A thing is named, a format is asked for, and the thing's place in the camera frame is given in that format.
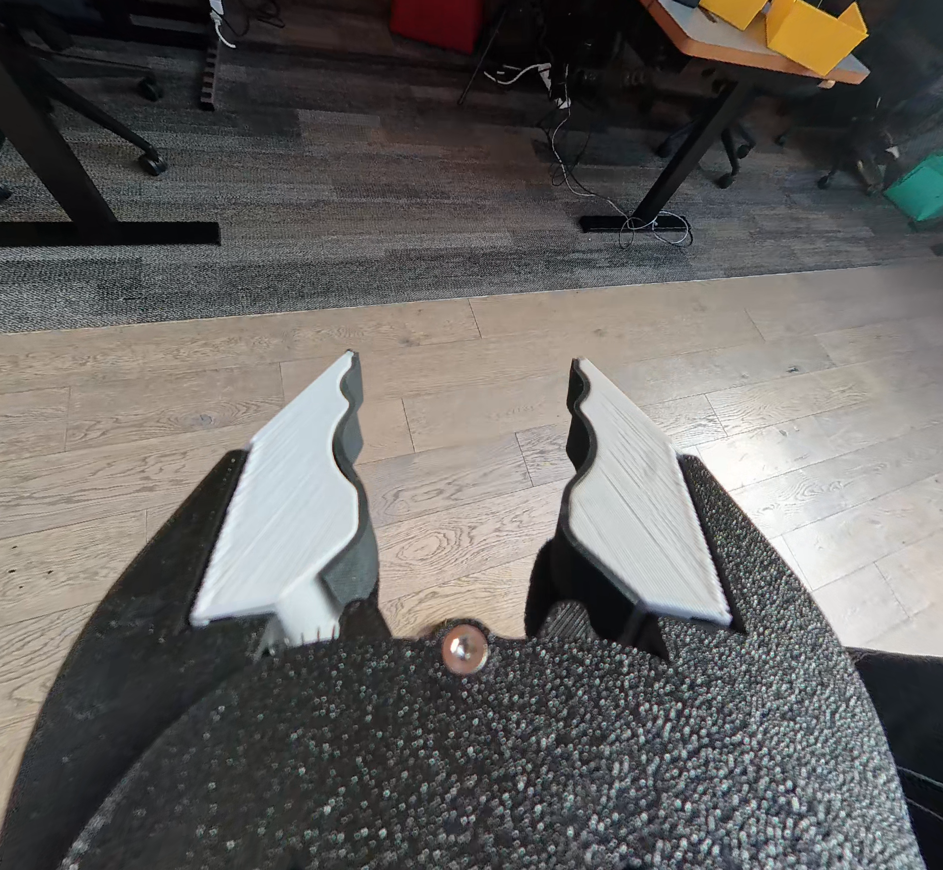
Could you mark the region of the black desk frame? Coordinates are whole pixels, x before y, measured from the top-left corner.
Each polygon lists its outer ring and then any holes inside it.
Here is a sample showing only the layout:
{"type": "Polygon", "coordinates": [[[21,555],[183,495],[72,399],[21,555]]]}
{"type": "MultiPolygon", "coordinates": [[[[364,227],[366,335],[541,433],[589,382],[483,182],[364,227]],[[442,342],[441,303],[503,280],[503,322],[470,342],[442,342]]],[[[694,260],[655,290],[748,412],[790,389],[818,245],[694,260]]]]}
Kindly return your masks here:
{"type": "Polygon", "coordinates": [[[172,247],[221,244],[216,221],[121,221],[53,122],[46,75],[18,32],[2,28],[1,130],[67,216],[4,221],[2,248],[172,247]]]}

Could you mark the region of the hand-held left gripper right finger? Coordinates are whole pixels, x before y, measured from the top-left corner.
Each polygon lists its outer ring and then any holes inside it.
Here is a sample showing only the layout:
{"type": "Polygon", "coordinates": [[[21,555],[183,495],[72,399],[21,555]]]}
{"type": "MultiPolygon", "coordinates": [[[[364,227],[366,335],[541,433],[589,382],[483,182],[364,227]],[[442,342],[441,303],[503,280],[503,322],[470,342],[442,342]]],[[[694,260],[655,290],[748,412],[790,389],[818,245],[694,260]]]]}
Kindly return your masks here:
{"type": "Polygon", "coordinates": [[[587,359],[572,361],[566,483],[526,598],[526,635],[583,628],[664,651],[660,618],[730,631],[734,611],[671,440],[587,359]]]}

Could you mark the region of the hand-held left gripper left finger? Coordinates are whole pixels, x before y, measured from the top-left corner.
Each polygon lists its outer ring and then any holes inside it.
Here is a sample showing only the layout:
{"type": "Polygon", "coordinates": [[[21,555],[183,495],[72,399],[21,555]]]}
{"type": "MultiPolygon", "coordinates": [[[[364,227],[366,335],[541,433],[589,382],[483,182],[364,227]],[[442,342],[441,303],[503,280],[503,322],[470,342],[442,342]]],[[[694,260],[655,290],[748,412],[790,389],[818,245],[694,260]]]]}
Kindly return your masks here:
{"type": "Polygon", "coordinates": [[[355,464],[362,450],[360,358],[343,353],[249,441],[190,623],[268,619],[269,640],[338,638],[378,582],[378,547],[355,464]]]}

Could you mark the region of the black chair base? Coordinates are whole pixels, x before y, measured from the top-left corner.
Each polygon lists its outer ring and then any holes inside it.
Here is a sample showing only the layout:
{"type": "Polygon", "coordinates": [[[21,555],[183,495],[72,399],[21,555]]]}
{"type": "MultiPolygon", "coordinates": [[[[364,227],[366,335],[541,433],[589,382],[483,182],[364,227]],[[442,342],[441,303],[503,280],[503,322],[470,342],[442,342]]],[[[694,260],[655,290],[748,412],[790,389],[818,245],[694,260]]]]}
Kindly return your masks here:
{"type": "Polygon", "coordinates": [[[150,69],[124,62],[89,58],[84,55],[54,54],[35,48],[30,48],[30,55],[36,58],[44,69],[45,91],[50,98],[77,111],[87,120],[139,148],[141,154],[138,163],[145,173],[157,177],[167,171],[168,164],[160,156],[156,147],[64,83],[65,78],[134,78],[137,93],[149,102],[155,103],[163,97],[164,91],[150,69]]]}

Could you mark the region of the wood top office desk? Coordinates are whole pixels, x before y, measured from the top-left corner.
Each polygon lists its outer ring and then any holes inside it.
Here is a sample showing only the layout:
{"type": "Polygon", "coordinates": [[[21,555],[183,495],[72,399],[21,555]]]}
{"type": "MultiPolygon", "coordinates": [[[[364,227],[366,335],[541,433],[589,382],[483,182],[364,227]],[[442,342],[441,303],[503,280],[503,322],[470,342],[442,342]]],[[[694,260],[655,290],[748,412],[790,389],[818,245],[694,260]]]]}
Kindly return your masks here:
{"type": "Polygon", "coordinates": [[[699,6],[688,7],[674,0],[634,1],[647,21],[657,27],[660,37],[681,57],[698,59],[718,69],[721,85],[635,210],[628,216],[583,216],[579,226],[585,234],[689,230],[690,224],[684,218],[667,212],[668,204],[760,86],[789,82],[859,86],[869,74],[867,66],[852,53],[821,75],[776,53],[767,47],[764,23],[758,17],[750,21],[748,28],[737,29],[699,6]]]}

